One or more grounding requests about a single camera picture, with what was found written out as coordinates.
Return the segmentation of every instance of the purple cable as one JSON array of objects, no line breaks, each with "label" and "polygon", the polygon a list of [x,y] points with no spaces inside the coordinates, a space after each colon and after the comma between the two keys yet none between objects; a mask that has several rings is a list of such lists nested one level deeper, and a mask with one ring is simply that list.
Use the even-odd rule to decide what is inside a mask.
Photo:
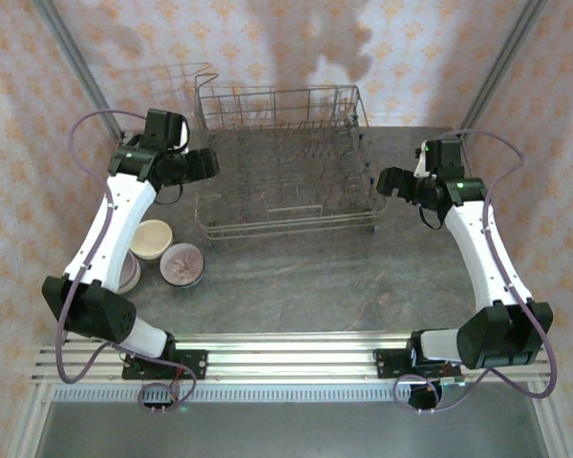
[{"label": "purple cable", "polygon": [[[102,352],[102,350],[104,350],[108,346],[112,346],[117,351],[123,351],[126,353],[131,353],[131,351],[126,350],[125,348],[122,348],[116,344],[113,344],[110,342],[105,342],[97,348],[97,350],[94,352],[94,354],[90,358],[89,362],[85,364],[85,366],[80,371],[80,373],[78,375],[76,375],[75,377],[73,377],[73,378],[69,377],[68,374],[66,373],[66,369],[64,367],[62,335],[63,335],[64,327],[66,325],[66,319],[68,317],[68,312],[70,311],[70,307],[72,306],[72,303],[73,303],[74,293],[76,292],[76,288],[80,285],[80,281],[82,280],[83,276],[85,275],[85,272],[87,270],[87,265],[89,265],[89,263],[94,258],[94,255],[96,254],[96,251],[99,248],[99,245],[102,243],[102,241],[104,240],[104,237],[106,236],[106,233],[108,232],[108,228],[110,227],[111,220],[113,218],[113,211],[114,211],[113,210],[114,200],[113,200],[113,193],[111,192],[111,188],[108,186],[108,183],[106,182],[105,179],[103,179],[99,174],[97,174],[92,169],[87,167],[79,159],[79,157],[76,154],[76,151],[74,149],[74,133],[76,132],[76,129],[78,128],[78,126],[82,122],[84,122],[85,120],[89,119],[90,117],[96,116],[96,115],[108,114],[108,113],[120,114],[120,115],[129,115],[129,116],[137,117],[139,119],[146,119],[146,117],[141,115],[141,114],[131,113],[131,112],[127,112],[124,110],[114,110],[114,109],[97,110],[95,112],[85,114],[83,117],[78,119],[78,121],[74,124],[74,126],[68,132],[68,151],[70,153],[70,156],[72,157],[74,163],[78,166],[79,169],[81,169],[87,175],[92,177],[95,181],[97,181],[102,186],[102,188],[104,189],[104,195],[106,196],[106,200],[108,203],[108,205],[107,205],[108,208],[106,211],[106,218],[104,219],[104,223],[102,224],[102,228],[100,229],[100,232],[97,236],[97,239],[95,240],[94,244],[92,245],[92,248],[89,250],[89,253],[85,257],[85,260],[83,261],[83,265],[81,265],[77,274],[74,276],[73,283],[70,286],[70,289],[68,290],[68,295],[66,296],[66,301],[64,301],[64,306],[61,310],[61,314],[59,315],[59,319],[57,320],[57,330],[55,332],[55,362],[56,362],[56,366],[57,366],[57,373],[59,374],[59,377],[62,380],[62,382],[66,383],[66,384],[75,384],[76,382],[80,381],[83,377],[85,377],[87,372],[89,372],[89,369],[91,369],[92,365],[96,361],[97,356]],[[168,361],[158,360],[155,358],[149,358],[149,357],[144,356],[144,355],[138,354],[137,356],[139,358],[141,358],[142,360],[145,360],[145,361],[148,361],[151,363],[163,364],[163,365],[168,365],[168,366],[180,368],[183,371],[187,372],[191,376],[191,378],[193,380],[193,384],[192,384],[191,388],[189,389],[189,391],[187,392],[187,394],[182,399],[177,400],[175,403],[173,403],[168,408],[166,408],[165,409],[166,411],[171,410],[172,408],[176,408],[184,400],[189,398],[191,396],[191,394],[193,394],[193,391],[195,390],[195,387],[197,384],[197,380],[196,380],[195,373],[190,368],[188,368],[187,366],[185,366],[183,364],[171,363]],[[163,387],[167,388],[168,390],[170,390],[168,385],[162,384],[159,382],[143,386],[142,389],[140,390],[139,395],[138,395],[138,403],[144,408],[147,408],[147,407],[141,401],[142,395],[144,394],[144,391],[146,389],[148,389],[148,387],[150,387],[150,386],[163,386]]]},{"label": "purple cable", "polygon": [[[456,131],[451,131],[451,132],[447,132],[445,134],[442,134],[439,137],[437,137],[436,139],[441,139],[441,138],[444,138],[446,136],[463,135],[463,134],[480,134],[480,135],[490,136],[491,138],[494,138],[495,140],[498,140],[501,143],[508,146],[512,151],[514,151],[514,153],[516,153],[518,155],[518,158],[520,159],[520,162],[517,165],[515,165],[514,167],[509,169],[507,172],[505,172],[503,175],[501,175],[500,177],[495,179],[492,182],[492,184],[490,185],[490,187],[488,188],[488,192],[486,193],[486,199],[484,200],[484,207],[482,209],[482,229],[484,230],[484,235],[486,237],[486,241],[488,242],[488,247],[490,248],[490,252],[493,256],[495,264],[497,265],[497,269],[499,270],[499,272],[503,278],[503,281],[505,281],[506,287],[509,288],[509,292],[516,299],[516,302],[518,303],[518,305],[522,309],[522,312],[524,313],[524,315],[526,315],[526,318],[528,318],[528,320],[531,322],[531,324],[533,325],[533,327],[535,328],[535,330],[538,332],[538,334],[541,337],[541,341],[543,342],[543,346],[545,347],[545,352],[547,353],[547,361],[550,364],[550,380],[548,381],[547,387],[545,388],[544,391],[542,391],[541,393],[535,393],[533,391],[530,391],[530,390],[523,388],[520,385],[516,384],[516,382],[511,380],[509,377],[507,377],[505,374],[501,373],[500,371],[498,371],[494,368],[490,368],[490,369],[484,370],[481,373],[481,375],[472,384],[470,384],[469,386],[467,386],[467,388],[465,388],[465,391],[463,392],[463,394],[454,403],[450,404],[449,406],[442,407],[442,408],[434,408],[434,409],[430,409],[430,410],[418,410],[418,409],[410,407],[409,405],[397,400],[396,390],[397,390],[398,383],[402,379],[404,379],[408,376],[412,377],[411,374],[406,374],[406,375],[402,375],[401,377],[397,378],[397,380],[394,382],[393,398],[394,398],[394,400],[398,406],[400,406],[401,408],[404,408],[406,410],[409,410],[410,412],[435,413],[435,412],[443,412],[443,411],[446,411],[446,410],[449,410],[453,407],[458,406],[460,403],[462,403],[465,400],[465,398],[467,396],[469,396],[471,391],[476,386],[478,386],[478,384],[482,381],[482,379],[484,377],[486,377],[486,375],[488,375],[489,372],[492,372],[493,374],[495,374],[497,377],[499,377],[501,380],[506,382],[508,385],[510,385],[515,390],[519,391],[520,393],[522,393],[522,394],[524,394],[530,398],[534,398],[534,399],[543,399],[543,398],[548,397],[550,394],[552,394],[552,391],[554,391],[554,388],[556,387],[556,382],[558,380],[558,366],[556,364],[556,355],[554,354],[554,350],[552,349],[552,344],[550,343],[545,331],[543,331],[541,324],[539,323],[537,318],[535,318],[535,315],[533,315],[533,312],[531,312],[529,310],[528,306],[526,305],[526,302],[524,301],[524,299],[522,298],[520,293],[516,290],[516,288],[512,284],[511,279],[509,277],[509,274],[507,273],[507,269],[505,268],[505,265],[503,264],[503,262],[500,260],[499,252],[498,252],[497,247],[495,245],[495,241],[492,238],[492,233],[490,231],[490,225],[488,224],[488,218],[489,218],[488,214],[490,211],[491,197],[492,197],[493,193],[495,192],[495,188],[497,187],[497,184],[502,179],[504,179],[508,175],[512,174],[513,172],[517,171],[520,167],[522,167],[524,165],[524,161],[525,161],[524,153],[522,151],[520,151],[520,149],[518,149],[511,142],[509,142],[508,140],[503,138],[502,136],[493,134],[492,132],[481,131],[478,129],[458,129]],[[416,378],[418,380],[423,380],[427,385],[431,386],[434,390],[435,398],[436,398],[436,390],[435,390],[435,387],[431,384],[431,381],[429,381],[429,379],[426,379],[426,378],[420,377],[420,376],[416,376]]]}]

